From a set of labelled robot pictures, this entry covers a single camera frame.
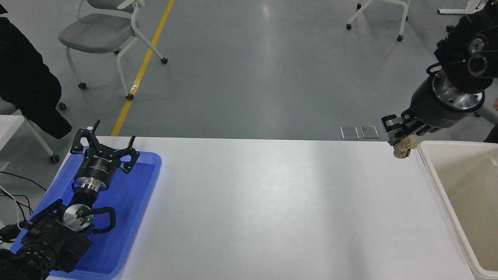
chair leg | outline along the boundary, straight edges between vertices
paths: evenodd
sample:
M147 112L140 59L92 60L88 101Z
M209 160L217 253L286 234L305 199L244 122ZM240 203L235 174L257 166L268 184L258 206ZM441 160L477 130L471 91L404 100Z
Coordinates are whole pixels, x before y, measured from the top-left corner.
M164 56L152 45L152 43L150 43L149 40L147 40L147 38L145 38L145 36L142 34L142 32L140 32L140 30L135 30L135 33L138 35L138 37L140 37L140 39L142 39L142 41L157 55L159 56L159 58L162 59L164 58Z
M24 117L24 120L25 120L27 126L29 127L29 129L31 130L31 132L34 134L36 140L38 140L38 142L40 143L40 145L43 147L43 149L49 155L50 161L52 163L57 163L59 161L59 156L56 155L56 154L54 154L54 151L52 151L52 149L48 146L47 142L45 142L45 140L43 140L43 138L36 131L36 129L34 129L33 124L28 120L28 118Z
M120 79L121 79L121 86L123 87L123 92L124 92L124 96L126 97L126 99L128 100L132 100L133 99L133 94L130 94L127 87L126 87L126 80L125 80L125 75L123 74L123 69L121 67L121 58L128 52L128 50L136 43L136 41L138 40L137 37L133 38L133 40L126 46L124 47L124 49L122 49L119 54L118 54L118 57L116 58L116 66L118 68L118 73L120 75Z
M71 48L66 47L67 63L69 63L69 68L71 69L71 73L73 74L73 78L74 78L74 81L76 82L76 85L80 89L85 89L87 87L87 84L81 82L80 76L76 72L76 67L74 67L74 62L73 62L73 59L71 58L71 53L69 52L70 50L71 50Z
M370 3L372 3L372 1L373 0L368 0L365 4L362 5L362 7L359 10L355 12L355 14L353 14L353 16L350 19L348 19L348 21L346 22L347 29L351 29L351 23L353 22L353 20L355 20L355 18L357 18L360 15L360 13L362 13L363 10L366 9L370 5Z
M398 41L403 40L404 23L406 21L406 15L408 14L408 5L410 5L410 0L403 2L400 0L383 0L385 2L397 4L403 7L403 16L401 17L401 24L399 26L399 36Z

metal floor plate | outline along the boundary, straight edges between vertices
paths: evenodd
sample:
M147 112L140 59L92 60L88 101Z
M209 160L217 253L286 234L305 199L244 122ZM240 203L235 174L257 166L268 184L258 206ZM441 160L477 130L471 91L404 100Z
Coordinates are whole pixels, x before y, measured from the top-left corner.
M356 127L341 127L343 139L360 139L358 129Z
M378 139L379 138L377 128L375 126L360 127L360 130L362 131L363 138L365 138L365 139Z

chair seat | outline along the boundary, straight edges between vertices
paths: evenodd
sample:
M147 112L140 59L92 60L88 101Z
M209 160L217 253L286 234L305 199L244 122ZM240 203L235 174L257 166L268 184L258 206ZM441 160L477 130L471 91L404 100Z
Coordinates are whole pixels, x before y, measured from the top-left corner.
M0 115L12 115L17 111L17 106L0 99Z
M65 28L58 38L72 49L108 53L119 48L133 34L129 18L92 13Z

gray floor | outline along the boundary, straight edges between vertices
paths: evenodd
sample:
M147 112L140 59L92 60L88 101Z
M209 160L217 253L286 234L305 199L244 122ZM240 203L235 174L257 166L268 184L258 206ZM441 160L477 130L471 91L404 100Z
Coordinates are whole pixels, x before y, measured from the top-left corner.
M152 39L168 1L148 0L140 29ZM75 20L74 1L3 0L6 16L43 55L63 88L62 114L74 128L101 120L98 135L110 135L125 102L112 54L74 53L88 89L74 86L57 34ZM438 8L464 8L465 0L414 0L404 41L396 41L401 8L374 1L346 30L355 0L177 0L152 57L121 136L342 140L340 126L374 125L385 140L380 118L404 111L413 91L436 62L437 41L458 15ZM82 14L92 11L88 5ZM123 59L131 87L147 48L138 43ZM493 116L496 87L485 109ZM491 122L469 117L423 140L482 141ZM66 154L73 133L62 140L43 134L56 153ZM23 125L0 161L7 171L44 186L60 164L48 157ZM43 195L29 182L0 175L12 193L36 205ZM15 222L11 204L0 202L0 220Z

blue tray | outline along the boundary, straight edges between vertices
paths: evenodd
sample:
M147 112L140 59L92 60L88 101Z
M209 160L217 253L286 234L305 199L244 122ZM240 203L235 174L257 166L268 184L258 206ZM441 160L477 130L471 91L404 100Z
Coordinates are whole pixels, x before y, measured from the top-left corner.
M79 154L69 156L59 175L36 207L34 214L58 198L62 198L63 204L68 205L73 196L71 184L82 160L83 156ZM122 160L129 161L129 156ZM108 233L92 234L88 237L93 244L78 262L74 271L71 273L53 271L50 275L79 280L114 278L125 264L157 181L160 167L159 155L141 151L138 161L129 174L116 170L109 189L100 192L94 204L95 208L111 206L116 210L116 227ZM106 228L109 225L109 216L94 216L93 223L96 228ZM13 252L17 252L22 247L20 240L24 234L26 230L23 229L11 247Z

